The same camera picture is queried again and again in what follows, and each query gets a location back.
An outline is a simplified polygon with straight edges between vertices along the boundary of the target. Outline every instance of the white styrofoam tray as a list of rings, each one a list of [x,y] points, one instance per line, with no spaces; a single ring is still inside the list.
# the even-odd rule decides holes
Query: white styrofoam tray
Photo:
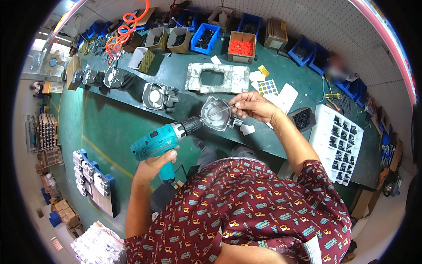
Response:
[[[359,155],[363,129],[323,104],[316,106],[315,120],[309,143],[318,154],[330,181],[347,186]],[[356,127],[356,134],[350,132],[352,126]]]

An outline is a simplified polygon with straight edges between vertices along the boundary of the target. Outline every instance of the trousers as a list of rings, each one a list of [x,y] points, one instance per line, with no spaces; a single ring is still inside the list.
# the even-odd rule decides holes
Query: trousers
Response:
[[[258,156],[253,150],[242,145],[236,145],[232,149],[232,157],[245,157],[259,160]],[[200,165],[198,171],[201,171],[208,164],[218,160],[217,149],[214,146],[207,145],[201,150],[201,156],[196,165]]]

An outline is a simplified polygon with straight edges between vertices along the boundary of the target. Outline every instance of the yellow label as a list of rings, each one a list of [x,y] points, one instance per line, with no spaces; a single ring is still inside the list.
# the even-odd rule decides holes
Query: yellow label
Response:
[[[268,75],[270,75],[270,73],[267,71],[267,69],[264,67],[264,65],[261,65],[258,67],[258,70],[265,75],[265,77],[267,77]]]

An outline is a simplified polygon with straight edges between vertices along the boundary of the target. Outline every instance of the drill bit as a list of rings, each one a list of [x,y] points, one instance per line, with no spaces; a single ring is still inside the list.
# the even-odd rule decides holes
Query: drill bit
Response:
[[[213,114],[211,114],[211,115],[209,115],[209,116],[206,116],[206,117],[204,117],[204,118],[201,118],[199,121],[204,121],[205,119],[207,119],[207,118],[209,118],[209,117],[212,117],[213,115],[216,115],[216,114],[221,113],[221,112],[223,112],[223,111],[226,111],[227,109],[230,109],[230,108],[232,108],[233,106],[235,106],[235,105],[229,106],[229,107],[227,107],[227,108],[224,108],[223,110],[220,110],[220,111],[218,111],[218,112],[215,112],[215,113],[213,113]]]

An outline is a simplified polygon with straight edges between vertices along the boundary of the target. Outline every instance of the hand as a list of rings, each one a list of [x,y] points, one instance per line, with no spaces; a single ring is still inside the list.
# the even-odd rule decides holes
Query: hand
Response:
[[[264,123],[272,123],[282,113],[280,108],[263,98],[257,91],[239,93],[229,101],[229,106],[233,104],[235,107],[232,112],[239,117],[245,119],[250,116]]]
[[[138,169],[136,170],[135,177],[141,178],[147,182],[150,182],[158,174],[161,167],[167,162],[176,162],[177,151],[180,146],[176,146],[173,150],[169,150],[159,157],[150,157],[139,163]]]

